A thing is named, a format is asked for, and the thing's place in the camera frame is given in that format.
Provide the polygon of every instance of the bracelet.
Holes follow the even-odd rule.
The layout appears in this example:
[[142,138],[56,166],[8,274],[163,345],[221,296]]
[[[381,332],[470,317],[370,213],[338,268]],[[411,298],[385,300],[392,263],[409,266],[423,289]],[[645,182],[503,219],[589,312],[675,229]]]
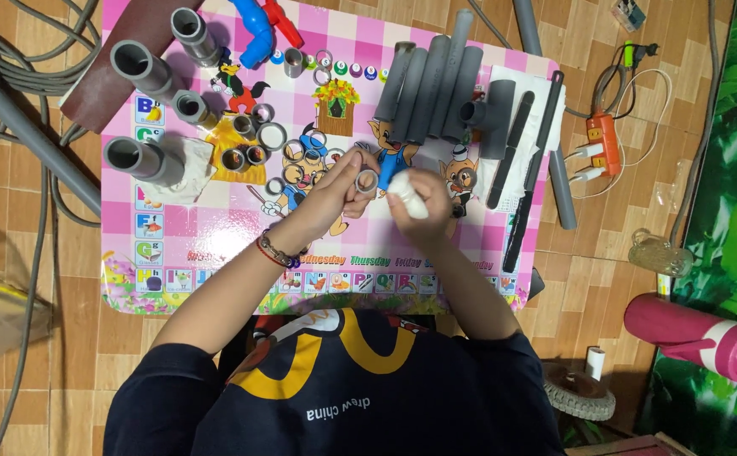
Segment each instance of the bracelet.
[[255,244],[256,248],[259,249],[259,252],[261,252],[264,256],[269,258],[275,264],[289,269],[299,268],[301,266],[301,259],[299,258],[299,256],[306,253],[307,249],[305,248],[298,255],[295,256],[290,256],[284,252],[281,252],[277,248],[273,247],[273,245],[270,243],[270,240],[267,238],[266,234],[269,230],[270,229],[262,231],[262,235],[259,236],[258,239],[256,239]]

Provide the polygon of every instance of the person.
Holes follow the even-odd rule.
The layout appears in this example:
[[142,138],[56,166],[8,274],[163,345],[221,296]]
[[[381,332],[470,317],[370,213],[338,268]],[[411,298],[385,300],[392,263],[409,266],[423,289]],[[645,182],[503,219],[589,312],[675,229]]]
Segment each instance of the person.
[[411,169],[429,218],[387,195],[398,229],[434,264],[466,333],[447,337],[369,309],[316,310],[276,329],[233,372],[214,354],[245,327],[296,255],[374,195],[352,149],[303,203],[195,290],[109,409],[103,452],[127,454],[563,454],[542,366],[515,315],[444,235],[444,179]]

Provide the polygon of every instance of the black t-shirt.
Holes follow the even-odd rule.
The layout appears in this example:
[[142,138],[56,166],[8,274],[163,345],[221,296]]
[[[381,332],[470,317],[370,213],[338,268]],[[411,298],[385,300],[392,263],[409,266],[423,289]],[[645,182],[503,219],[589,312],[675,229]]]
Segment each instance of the black t-shirt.
[[467,340],[314,311],[224,383],[197,347],[153,348],[112,400],[104,454],[563,453],[522,334]]

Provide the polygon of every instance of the small white roll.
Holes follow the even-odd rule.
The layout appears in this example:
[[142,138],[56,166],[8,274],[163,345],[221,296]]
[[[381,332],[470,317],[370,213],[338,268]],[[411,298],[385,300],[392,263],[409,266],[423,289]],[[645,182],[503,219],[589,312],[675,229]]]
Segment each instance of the small white roll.
[[585,359],[585,373],[599,380],[602,377],[602,366],[605,364],[605,352],[599,347],[590,347]]
[[399,196],[411,218],[428,218],[428,207],[424,205],[424,200],[422,200],[419,193],[416,193],[414,186],[411,185],[407,171],[400,171],[394,175],[388,184],[387,192]]

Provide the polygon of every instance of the wheel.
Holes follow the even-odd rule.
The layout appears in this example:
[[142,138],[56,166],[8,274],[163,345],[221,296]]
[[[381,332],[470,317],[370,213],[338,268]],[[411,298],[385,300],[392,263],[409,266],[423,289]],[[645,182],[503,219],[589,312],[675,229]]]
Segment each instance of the wheel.
[[552,407],[591,421],[613,416],[617,400],[593,377],[557,363],[543,363],[543,388]]

